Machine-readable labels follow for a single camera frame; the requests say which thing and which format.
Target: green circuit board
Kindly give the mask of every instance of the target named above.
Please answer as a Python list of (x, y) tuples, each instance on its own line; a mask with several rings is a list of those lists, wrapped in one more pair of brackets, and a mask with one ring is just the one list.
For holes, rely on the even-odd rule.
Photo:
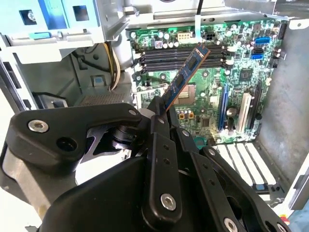
[[(242, 99), (244, 93), (254, 92), (259, 84), (261, 94), (256, 105), (256, 112), (260, 114), (265, 104), (267, 91), (271, 83), (271, 75), (278, 65), (278, 48), (280, 48), (284, 31), (280, 20), (264, 20), (254, 22), (239, 22), (231, 24), (203, 25), (201, 35), (206, 45), (223, 47), (223, 64), (211, 67), (204, 65), (192, 77), (187, 87), (182, 91), (174, 103), (179, 117), (180, 126), (190, 131), (193, 137), (209, 139), (217, 144), (252, 141), (256, 138), (261, 125), (261, 118), (256, 117), (253, 127), (249, 128), (249, 120), (242, 132), (237, 129)], [(176, 70), (160, 70), (165, 63), (160, 63), (160, 53), (168, 49), (183, 49), (196, 44), (194, 27), (166, 28), (152, 30), (136, 30), (131, 36), (132, 52), (147, 54), (153, 51), (158, 66), (151, 70), (151, 63), (146, 64), (146, 72), (138, 74), (136, 80), (138, 90), (145, 91), (140, 95), (139, 107), (145, 108), (154, 95), (161, 95), (156, 86), (169, 83), (177, 74)], [(257, 44), (256, 38), (266, 39), (266, 43)], [(262, 57), (254, 56), (254, 52), (262, 49)], [(227, 128), (228, 117), (224, 115), (224, 128), (218, 129), (219, 117), (222, 114), (223, 87), (227, 86), (226, 110), (232, 109), (236, 113), (232, 116), (234, 126)]]

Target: silver bolt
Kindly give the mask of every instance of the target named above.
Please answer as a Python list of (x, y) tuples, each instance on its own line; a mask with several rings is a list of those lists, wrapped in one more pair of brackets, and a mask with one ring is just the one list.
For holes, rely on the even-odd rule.
[(44, 133), (48, 131), (48, 124), (41, 120), (32, 120), (28, 123), (28, 128), (31, 131), (37, 132), (37, 133)]
[(226, 226), (228, 231), (230, 231), (230, 232), (238, 232), (236, 224), (231, 219), (229, 219), (228, 217), (226, 217), (224, 219), (224, 225)]
[(277, 226), (281, 232), (286, 232), (286, 229), (281, 224), (277, 223)]
[(168, 209), (169, 211), (174, 211), (176, 209), (176, 201), (168, 193), (164, 193), (161, 195), (161, 203), (163, 207)]
[(163, 119), (158, 118), (158, 121), (161, 122), (162, 124), (164, 124), (165, 122), (163, 121)]
[(208, 151), (209, 151), (209, 153), (211, 154), (211, 155), (216, 155), (216, 153), (214, 153), (214, 151), (213, 150), (211, 150), (211, 149), (208, 149)]
[(186, 130), (183, 130), (183, 134), (187, 137), (189, 137), (189, 133)]
[(136, 112), (134, 110), (129, 110), (129, 113), (134, 115), (134, 116), (136, 115)]

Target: blue sata port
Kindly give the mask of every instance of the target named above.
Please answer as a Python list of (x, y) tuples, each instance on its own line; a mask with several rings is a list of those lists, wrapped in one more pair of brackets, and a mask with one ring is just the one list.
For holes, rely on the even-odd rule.
[(255, 39), (255, 44), (268, 44), (270, 42), (270, 37), (260, 37)]
[(251, 59), (263, 59), (263, 54), (253, 54), (251, 55)]

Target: motherboard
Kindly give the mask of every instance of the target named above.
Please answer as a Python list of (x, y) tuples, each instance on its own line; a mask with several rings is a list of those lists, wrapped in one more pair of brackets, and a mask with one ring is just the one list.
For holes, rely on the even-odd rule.
[[(285, 57), (286, 27), (273, 19), (201, 26), (202, 42), (211, 52), (174, 102), (180, 126), (197, 146), (256, 138), (271, 75)], [(138, 64), (135, 103), (146, 108), (155, 95), (163, 95), (197, 36), (194, 26), (129, 33)]]

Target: ram module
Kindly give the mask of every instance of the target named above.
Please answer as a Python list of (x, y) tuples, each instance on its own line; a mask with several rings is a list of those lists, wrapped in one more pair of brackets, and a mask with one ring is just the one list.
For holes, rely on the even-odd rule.
[(165, 102), (166, 110), (168, 110), (177, 99), (183, 88), (196, 73), (200, 65), (204, 62), (209, 52), (210, 50), (202, 43), (198, 43), (194, 47), (193, 51), (162, 96)]

